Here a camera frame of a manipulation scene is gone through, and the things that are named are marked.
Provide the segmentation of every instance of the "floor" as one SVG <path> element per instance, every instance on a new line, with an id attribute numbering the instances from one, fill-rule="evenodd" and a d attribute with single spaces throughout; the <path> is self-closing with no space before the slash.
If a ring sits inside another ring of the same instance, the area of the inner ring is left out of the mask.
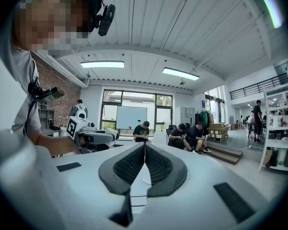
<path id="1" fill-rule="evenodd" d="M 235 149 L 243 152 L 243 156 L 236 165 L 219 161 L 233 172 L 247 180 L 256 187 L 267 200 L 272 200 L 288 186 L 288 172 L 262 168 L 258 171 L 263 154 L 264 139 L 262 143 L 254 143 L 247 139 L 246 130 L 229 130 L 228 139 L 225 141 L 209 140 L 208 143 Z"/>

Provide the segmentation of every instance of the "brick wall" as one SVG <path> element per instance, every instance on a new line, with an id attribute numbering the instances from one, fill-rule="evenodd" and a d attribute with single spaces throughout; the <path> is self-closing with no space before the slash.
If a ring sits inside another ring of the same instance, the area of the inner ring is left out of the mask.
<path id="1" fill-rule="evenodd" d="M 41 60 L 35 53 L 32 53 L 32 57 L 37 64 L 39 80 L 42 88 L 51 89 L 57 86 L 65 93 L 64 96 L 47 104 L 48 109 L 55 110 L 54 125 L 62 126 L 63 118 L 69 116 L 72 106 L 74 106 L 77 103 L 77 100 L 80 99 L 81 88 L 73 84 L 65 76 Z"/>

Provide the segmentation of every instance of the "black rectangle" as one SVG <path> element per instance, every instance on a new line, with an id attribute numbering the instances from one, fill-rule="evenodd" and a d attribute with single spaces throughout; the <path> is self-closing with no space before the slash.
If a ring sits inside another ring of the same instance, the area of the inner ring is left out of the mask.
<path id="1" fill-rule="evenodd" d="M 213 186 L 238 223 L 251 217 L 255 211 L 227 183 Z"/>
<path id="2" fill-rule="evenodd" d="M 81 166 L 80 163 L 74 162 L 74 163 L 68 163 L 68 164 L 64 164 L 64 165 L 59 165 L 59 166 L 57 166 L 57 169 L 59 170 L 59 172 L 62 172 L 62 171 L 68 171 L 68 170 L 77 168 L 79 166 Z"/>

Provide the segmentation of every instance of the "fluorescent light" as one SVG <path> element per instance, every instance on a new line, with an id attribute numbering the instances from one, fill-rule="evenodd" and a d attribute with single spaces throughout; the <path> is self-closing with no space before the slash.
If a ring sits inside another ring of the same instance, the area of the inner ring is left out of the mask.
<path id="1" fill-rule="evenodd" d="M 280 11 L 277 8 L 277 5 L 275 4 L 273 0 L 264 0 L 264 3 L 267 6 L 274 28 L 280 27 L 282 25 L 282 21 L 281 21 Z"/>
<path id="2" fill-rule="evenodd" d="M 191 79 L 191 80 L 194 80 L 194 81 L 199 79 L 199 76 L 196 76 L 196 75 L 184 72 L 184 71 L 179 71 L 179 70 L 167 68 L 167 67 L 165 67 L 163 69 L 162 73 L 174 75 L 174 76 L 177 76 L 177 77 L 182 77 L 182 78 L 185 78 L 185 79 Z"/>
<path id="3" fill-rule="evenodd" d="M 105 67 L 114 67 L 114 68 L 124 68 L 123 61 L 113 61 L 113 60 L 104 60 L 104 61 L 85 61 L 80 63 L 83 68 L 105 68 Z"/>

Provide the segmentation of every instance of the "wooden platform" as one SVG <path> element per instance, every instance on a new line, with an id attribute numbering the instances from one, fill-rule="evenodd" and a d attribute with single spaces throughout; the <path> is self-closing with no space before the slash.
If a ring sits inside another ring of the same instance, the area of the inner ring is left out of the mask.
<path id="1" fill-rule="evenodd" d="M 213 148 L 211 146 L 209 146 L 209 149 L 211 149 L 212 152 L 206 152 L 205 154 L 233 165 L 235 165 L 242 156 L 241 151 L 232 149 Z"/>

